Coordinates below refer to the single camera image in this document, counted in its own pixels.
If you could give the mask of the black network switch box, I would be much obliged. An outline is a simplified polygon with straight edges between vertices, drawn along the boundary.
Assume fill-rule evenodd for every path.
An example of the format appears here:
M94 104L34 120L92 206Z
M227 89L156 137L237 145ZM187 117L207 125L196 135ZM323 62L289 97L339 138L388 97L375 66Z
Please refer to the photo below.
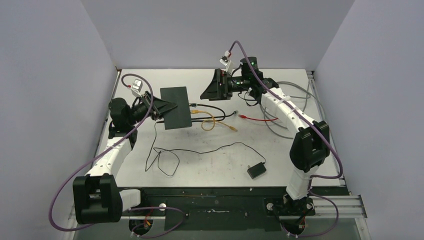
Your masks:
M164 87L160 89L161 99L174 104L164 114L164 129L175 130L192 127L190 104L186 86Z

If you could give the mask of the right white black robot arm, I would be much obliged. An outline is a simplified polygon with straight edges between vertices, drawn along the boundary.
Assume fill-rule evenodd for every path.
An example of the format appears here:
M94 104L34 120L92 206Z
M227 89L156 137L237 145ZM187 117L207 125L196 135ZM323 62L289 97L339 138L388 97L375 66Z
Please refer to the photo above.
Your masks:
M232 76L233 62L228 56L219 60L225 69L214 71L211 83L200 95L209 101L230 100L235 92L247 92L272 116L285 123L294 135L289 151L293 172L283 196L283 209L290 215L305 211L310 205L308 191L312 175L330 155L327 146L330 129L325 121L316 121L305 114L284 93L272 78L264 77L256 57L241 59L240 76Z

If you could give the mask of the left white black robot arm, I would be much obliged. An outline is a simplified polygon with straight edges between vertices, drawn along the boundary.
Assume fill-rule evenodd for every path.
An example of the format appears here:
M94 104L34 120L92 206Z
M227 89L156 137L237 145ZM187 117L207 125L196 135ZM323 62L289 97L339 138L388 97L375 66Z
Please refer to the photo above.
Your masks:
M163 119L178 105L157 98L148 91L137 100L138 104L133 106L121 97L109 102L111 123L106 149L84 176L73 180L75 217L80 225L115 223L129 209L138 216L149 210L149 201L142 197L141 191L119 189L115 175L135 147L137 126L146 118L154 121Z

